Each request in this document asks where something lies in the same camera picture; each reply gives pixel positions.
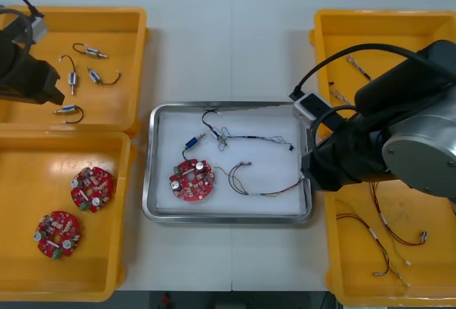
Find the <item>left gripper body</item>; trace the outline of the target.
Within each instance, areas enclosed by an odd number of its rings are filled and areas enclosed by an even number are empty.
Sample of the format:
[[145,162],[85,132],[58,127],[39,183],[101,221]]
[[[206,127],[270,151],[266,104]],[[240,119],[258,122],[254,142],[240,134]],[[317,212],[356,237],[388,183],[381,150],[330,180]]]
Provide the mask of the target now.
[[47,61],[29,56],[10,80],[10,100],[38,105],[47,103],[48,92],[56,87],[59,79],[57,70]]

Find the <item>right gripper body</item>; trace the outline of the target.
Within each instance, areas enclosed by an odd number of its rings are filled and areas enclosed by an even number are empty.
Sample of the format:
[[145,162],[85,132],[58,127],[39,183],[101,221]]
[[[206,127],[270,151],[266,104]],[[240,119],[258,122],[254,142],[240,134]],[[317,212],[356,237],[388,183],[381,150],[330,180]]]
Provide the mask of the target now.
[[311,133],[306,134],[306,149],[301,156],[301,173],[315,190],[337,192],[342,187],[359,184],[333,158],[331,149],[320,152]]

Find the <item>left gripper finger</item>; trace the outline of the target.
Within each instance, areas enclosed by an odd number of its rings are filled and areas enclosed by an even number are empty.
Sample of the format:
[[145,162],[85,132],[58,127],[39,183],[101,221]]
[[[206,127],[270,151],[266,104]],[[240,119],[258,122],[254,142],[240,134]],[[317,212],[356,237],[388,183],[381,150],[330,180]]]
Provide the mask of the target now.
[[62,105],[65,95],[56,87],[52,87],[48,92],[48,101],[55,105]]

